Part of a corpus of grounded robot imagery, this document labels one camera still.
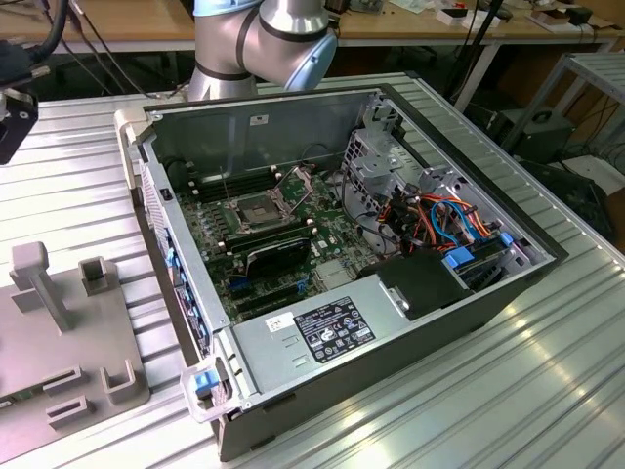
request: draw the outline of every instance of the metal frame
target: metal frame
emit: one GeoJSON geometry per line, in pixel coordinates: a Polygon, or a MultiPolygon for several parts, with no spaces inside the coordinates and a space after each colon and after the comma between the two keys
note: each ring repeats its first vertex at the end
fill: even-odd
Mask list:
{"type": "MultiPolygon", "coordinates": [[[[581,91],[584,84],[588,83],[599,88],[605,94],[615,99],[620,104],[625,104],[625,71],[620,71],[619,66],[623,66],[625,69],[625,56],[618,53],[612,54],[565,54],[559,60],[554,69],[551,71],[547,79],[541,85],[536,92],[536,95],[532,98],[531,102],[525,109],[521,118],[517,121],[512,128],[506,139],[501,145],[501,148],[509,151],[514,142],[521,135],[522,130],[529,123],[534,113],[545,102],[554,87],[560,82],[563,74],[566,71],[572,71],[577,75],[577,79],[573,82],[570,88],[564,93],[564,96],[560,99],[556,105],[556,109],[560,112],[566,112],[571,106],[572,100],[581,91]],[[598,65],[610,67],[610,61],[616,61],[614,69],[609,68],[609,72],[604,72],[605,68],[596,67],[598,65]]],[[[613,131],[608,140],[616,138],[620,132],[625,129],[625,124],[618,126],[613,131]]]]}
{"type": "MultiPolygon", "coordinates": [[[[395,86],[570,257],[479,332],[232,466],[521,467],[542,457],[555,467],[620,467],[625,257],[422,80],[396,73],[331,78],[320,87],[380,81],[395,86]]],[[[260,87],[261,94],[276,91],[260,87]]],[[[0,233],[8,242],[12,236],[51,241],[60,263],[89,249],[115,260],[153,392],[147,404],[11,461],[8,469],[117,461],[222,467],[210,427],[188,415],[178,387],[181,351],[145,245],[126,215],[130,201],[112,114],[147,104],[155,102],[132,96],[43,104],[20,152],[0,168],[0,233]]],[[[405,139],[422,150],[419,136],[405,139]]],[[[0,280],[2,255],[0,248],[0,280]]]]}

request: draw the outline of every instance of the white label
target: white label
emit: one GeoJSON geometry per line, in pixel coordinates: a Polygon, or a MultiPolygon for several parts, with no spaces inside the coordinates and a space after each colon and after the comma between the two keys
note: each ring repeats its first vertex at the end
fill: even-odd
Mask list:
{"type": "Polygon", "coordinates": [[[265,125],[269,123],[269,121],[270,121],[269,114],[253,115],[252,117],[250,117],[250,125],[265,125]]]}
{"type": "Polygon", "coordinates": [[[265,324],[270,329],[271,333],[277,332],[284,327],[295,325],[295,322],[293,321],[293,313],[289,311],[288,313],[282,313],[279,316],[274,316],[273,318],[265,320],[265,324]]]}
{"type": "Polygon", "coordinates": [[[368,327],[365,327],[364,329],[359,330],[355,335],[357,337],[362,337],[363,335],[366,335],[369,332],[371,332],[371,330],[368,327]]]}

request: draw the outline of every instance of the sticker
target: sticker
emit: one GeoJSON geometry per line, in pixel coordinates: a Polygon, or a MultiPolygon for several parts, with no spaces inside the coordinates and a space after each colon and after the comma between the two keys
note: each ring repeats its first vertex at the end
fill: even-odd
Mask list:
{"type": "Polygon", "coordinates": [[[273,318],[265,320],[265,324],[270,329],[271,333],[277,332],[284,327],[295,324],[295,322],[293,321],[293,313],[289,311],[287,313],[282,313],[281,315],[274,316],[273,318]]]}
{"type": "Polygon", "coordinates": [[[263,114],[263,115],[253,115],[252,117],[250,117],[250,125],[254,126],[254,125],[265,125],[268,124],[270,122],[270,115],[269,114],[263,114]]]}
{"type": "Polygon", "coordinates": [[[295,324],[319,363],[329,362],[375,339],[349,296],[297,316],[295,324]]]}

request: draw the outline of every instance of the black box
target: black box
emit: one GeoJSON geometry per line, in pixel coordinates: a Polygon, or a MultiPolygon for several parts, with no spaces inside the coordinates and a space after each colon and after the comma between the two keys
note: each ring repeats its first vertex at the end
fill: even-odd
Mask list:
{"type": "MultiPolygon", "coordinates": [[[[497,112],[488,124],[487,134],[497,145],[501,145],[515,126],[524,109],[509,109],[497,112]]],[[[523,132],[513,143],[510,154],[536,163],[552,163],[558,160],[558,152],[564,147],[575,130],[573,123],[559,112],[543,107],[529,121],[523,132]]]]}

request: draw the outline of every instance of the motherboard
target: motherboard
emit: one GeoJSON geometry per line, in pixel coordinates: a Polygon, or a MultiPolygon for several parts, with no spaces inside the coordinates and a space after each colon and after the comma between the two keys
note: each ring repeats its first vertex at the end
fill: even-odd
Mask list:
{"type": "Polygon", "coordinates": [[[338,191],[332,173],[299,165],[284,175],[274,167],[191,182],[178,194],[232,321],[349,283],[380,259],[347,218],[338,191]]]}

